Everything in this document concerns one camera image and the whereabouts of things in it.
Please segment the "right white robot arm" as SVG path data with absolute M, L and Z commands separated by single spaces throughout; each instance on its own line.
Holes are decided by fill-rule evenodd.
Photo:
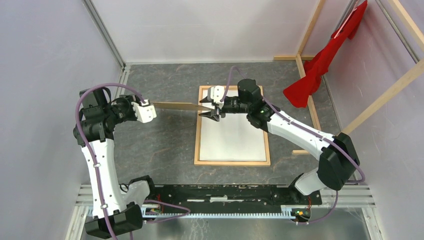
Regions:
M 350 182 L 360 161 L 347 134 L 322 132 L 289 116 L 263 97 L 254 79 L 240 80 L 236 89 L 236 96 L 227 96 L 224 86 L 209 87 L 199 103 L 212 108 L 199 116 L 218 122 L 227 114 L 245 114 L 253 127 L 292 142 L 318 160 L 316 169 L 300 174 L 291 183 L 288 196 L 293 203 L 302 204 L 324 188 L 339 191 Z

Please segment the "brown backing board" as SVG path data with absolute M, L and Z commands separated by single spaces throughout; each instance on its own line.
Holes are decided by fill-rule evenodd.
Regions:
M 212 108 L 190 102 L 152 102 L 155 108 L 181 111 L 210 111 Z

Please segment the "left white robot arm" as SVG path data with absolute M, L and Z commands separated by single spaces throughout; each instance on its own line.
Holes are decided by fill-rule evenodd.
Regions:
M 79 95 L 73 135 L 87 163 L 93 197 L 92 220 L 84 228 L 90 236 L 116 239 L 142 228 L 141 204 L 153 203 L 157 190 L 145 176 L 131 180 L 127 195 L 122 195 L 114 160 L 114 130 L 127 121 L 149 123 L 157 113 L 141 95 L 112 99 L 105 85 L 82 90 Z

